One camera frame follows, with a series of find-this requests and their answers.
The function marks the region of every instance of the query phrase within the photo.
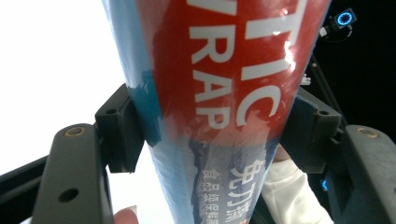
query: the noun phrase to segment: cylindrical package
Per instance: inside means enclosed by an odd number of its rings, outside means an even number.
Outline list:
[[[104,0],[175,223],[248,223],[328,5]]]

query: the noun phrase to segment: cling film roll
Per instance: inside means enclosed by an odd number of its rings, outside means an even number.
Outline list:
[[[248,223],[329,1],[103,1],[177,224]]]

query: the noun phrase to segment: white background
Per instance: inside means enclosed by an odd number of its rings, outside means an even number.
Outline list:
[[[94,114],[124,82],[100,0],[0,1],[0,175],[46,156],[53,136]],[[172,223],[148,149],[111,175],[113,209]]]

